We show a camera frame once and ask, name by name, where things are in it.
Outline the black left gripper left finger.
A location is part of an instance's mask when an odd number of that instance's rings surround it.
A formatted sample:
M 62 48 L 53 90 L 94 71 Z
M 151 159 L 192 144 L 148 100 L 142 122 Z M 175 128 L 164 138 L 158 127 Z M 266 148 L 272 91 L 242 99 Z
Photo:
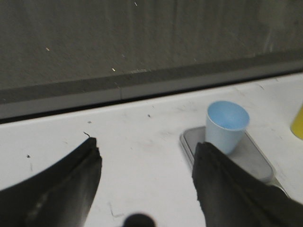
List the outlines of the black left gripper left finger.
M 82 227 L 101 178 L 96 138 L 46 170 L 0 192 L 2 227 Z

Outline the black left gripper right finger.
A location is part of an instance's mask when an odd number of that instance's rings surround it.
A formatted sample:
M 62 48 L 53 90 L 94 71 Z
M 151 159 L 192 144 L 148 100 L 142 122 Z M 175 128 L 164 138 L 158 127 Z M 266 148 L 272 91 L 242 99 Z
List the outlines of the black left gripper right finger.
M 251 176 L 208 142 L 198 143 L 192 179 L 208 227 L 301 227 L 302 204 Z

